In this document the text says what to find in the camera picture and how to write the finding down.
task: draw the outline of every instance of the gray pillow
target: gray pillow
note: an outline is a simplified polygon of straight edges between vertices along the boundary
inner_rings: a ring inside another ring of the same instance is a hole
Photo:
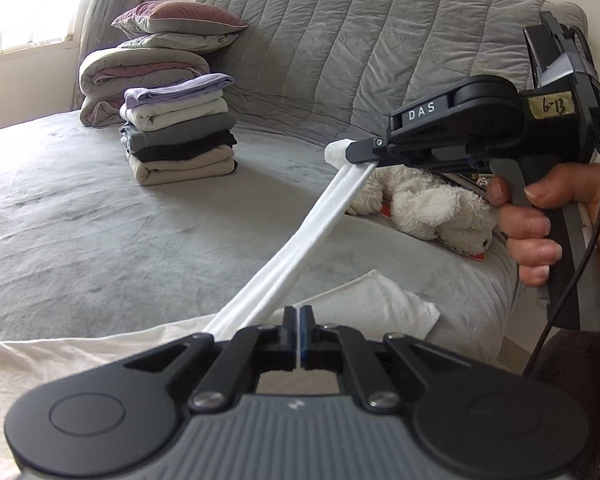
[[[120,43],[121,48],[175,48],[177,50],[189,50],[196,54],[208,54],[232,44],[237,34],[218,34],[216,36],[199,36],[197,34],[178,34],[177,32],[158,32],[141,36],[133,40]]]

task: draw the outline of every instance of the white bedsheet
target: white bedsheet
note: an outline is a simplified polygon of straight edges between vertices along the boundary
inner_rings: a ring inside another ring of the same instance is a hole
[[[366,306],[376,303],[373,316]],[[424,338],[439,312],[432,303],[401,290],[376,270],[297,304],[312,304],[317,319],[357,327],[369,339],[401,330]],[[157,326],[142,332],[105,338],[66,338],[0,343],[0,480],[11,479],[18,469],[4,439],[2,424],[11,404],[40,384],[97,367],[161,344],[201,332],[215,315]],[[282,322],[277,312],[270,322]],[[277,393],[325,393],[333,378],[319,372],[280,372],[267,376],[264,388]]]

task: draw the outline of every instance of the gripper handle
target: gripper handle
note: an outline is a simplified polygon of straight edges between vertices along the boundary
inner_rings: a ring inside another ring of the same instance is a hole
[[[529,155],[519,160],[497,159],[490,163],[491,171],[509,184],[515,205],[533,207],[524,188],[541,180],[560,160],[551,155]],[[547,302],[547,318],[554,312],[558,300],[582,260],[591,234],[589,215],[578,203],[571,202],[560,209],[542,210],[551,221],[548,238],[562,246],[562,259],[551,267],[549,280],[538,290]],[[574,290],[567,298],[554,326],[568,330],[600,332],[600,261],[593,253]]]

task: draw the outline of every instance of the bed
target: bed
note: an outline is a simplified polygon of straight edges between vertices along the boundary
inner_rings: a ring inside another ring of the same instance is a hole
[[[207,56],[236,83],[231,176],[139,187],[115,126],[77,112],[0,130],[0,340],[100,337],[217,312],[293,234],[334,175],[323,147],[382,134],[389,111],[476,73],[530,81],[522,27],[542,0],[201,0],[249,23]],[[496,236],[476,262],[383,218],[345,216],[301,301],[377,269],[441,313],[433,343],[495,359],[516,298]],[[368,306],[369,316],[374,306]]]

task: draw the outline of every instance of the pink pillow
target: pink pillow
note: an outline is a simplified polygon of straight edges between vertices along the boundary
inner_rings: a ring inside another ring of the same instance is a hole
[[[247,27],[228,10],[198,2],[145,2],[120,14],[113,23],[130,38],[159,32],[213,36]]]

